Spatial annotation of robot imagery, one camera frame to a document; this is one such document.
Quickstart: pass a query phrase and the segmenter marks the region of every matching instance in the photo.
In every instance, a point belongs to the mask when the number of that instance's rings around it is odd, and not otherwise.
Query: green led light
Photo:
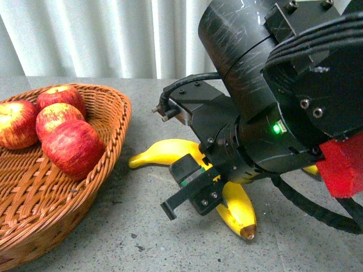
[[[281,128],[278,124],[275,124],[273,126],[273,131],[276,133],[276,134],[279,134],[281,132]]]

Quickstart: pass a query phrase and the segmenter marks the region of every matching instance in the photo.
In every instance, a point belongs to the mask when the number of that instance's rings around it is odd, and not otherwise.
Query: white curtain
[[[209,2],[0,0],[0,76],[163,79],[214,71],[197,34]],[[335,2],[343,9],[349,0]]]

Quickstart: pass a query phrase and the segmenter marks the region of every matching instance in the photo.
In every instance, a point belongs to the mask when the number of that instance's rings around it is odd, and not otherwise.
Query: black cable
[[[278,52],[272,51],[269,55],[268,60],[272,60],[272,59],[276,59],[277,57],[282,57],[288,54],[293,54],[296,52],[301,52],[304,49],[307,48],[313,48],[315,46],[318,45],[328,45],[329,43],[335,42],[335,41],[344,41],[348,38],[359,38],[362,37],[362,30],[363,30],[363,22],[360,22],[360,26],[359,27],[355,27],[355,28],[351,28],[348,27],[345,30],[342,30],[340,32],[333,32],[329,35],[325,35],[324,34],[320,34],[317,33],[314,37],[314,39],[310,40],[308,39],[308,41],[304,41],[304,42],[300,42],[296,43],[296,42],[292,42],[291,44],[286,45],[285,47],[283,47],[283,50],[279,50]]]
[[[343,46],[359,46],[363,30],[363,12],[310,28],[271,51],[265,68],[305,54],[313,54]]]
[[[361,223],[363,217],[363,207],[356,203],[351,198],[349,200],[343,200],[341,202],[342,206],[345,208],[344,204],[348,201],[350,206],[352,206],[352,202],[354,202],[354,217],[356,220],[336,214],[315,202],[309,200],[304,197],[302,194],[293,189],[290,185],[288,185],[280,176],[275,176],[271,178],[273,184],[281,191],[281,193],[294,205],[299,207],[302,211],[306,212],[310,216],[315,219],[323,222],[329,227],[336,228],[337,230],[346,231],[353,234],[362,234],[363,229],[357,223]]]
[[[335,20],[325,22],[318,26],[309,28],[301,32],[298,36],[291,37],[280,44],[271,51],[271,55],[280,52],[285,47],[295,47],[299,41],[306,41],[306,39],[313,40],[315,37],[320,37],[328,34],[337,34],[340,31],[348,28],[356,28],[360,26],[360,21],[363,20],[363,12],[350,14],[347,16],[339,17]]]
[[[191,83],[191,82],[202,81],[202,80],[212,80],[212,79],[221,79],[221,76],[219,75],[219,73],[202,73],[202,74],[190,75],[190,76],[187,76],[186,78],[182,78],[182,79],[174,82],[173,84],[165,87],[163,89],[162,94],[160,95],[160,100],[159,100],[159,105],[160,105],[162,111],[164,111],[164,113],[166,113],[167,111],[170,110],[168,101],[169,101],[170,95],[176,89],[180,88],[181,86],[183,86],[185,84]]]

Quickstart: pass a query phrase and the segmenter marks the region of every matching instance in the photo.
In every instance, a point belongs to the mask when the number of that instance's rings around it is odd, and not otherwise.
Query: banana tip
[[[137,168],[137,167],[139,167],[139,166],[143,165],[143,163],[142,163],[142,161],[140,160],[140,158],[141,158],[141,154],[136,155],[136,156],[134,156],[134,157],[131,157],[131,158],[129,159],[129,167],[130,167],[130,168]]]
[[[255,238],[256,229],[257,227],[255,224],[249,225],[240,230],[240,235],[247,240],[252,240],[253,238]]]

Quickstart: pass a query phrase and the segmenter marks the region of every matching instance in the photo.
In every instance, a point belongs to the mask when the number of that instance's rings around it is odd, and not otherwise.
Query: red foam block
[[[363,190],[363,133],[344,142],[320,145],[325,160],[316,163],[332,197],[352,197]]]

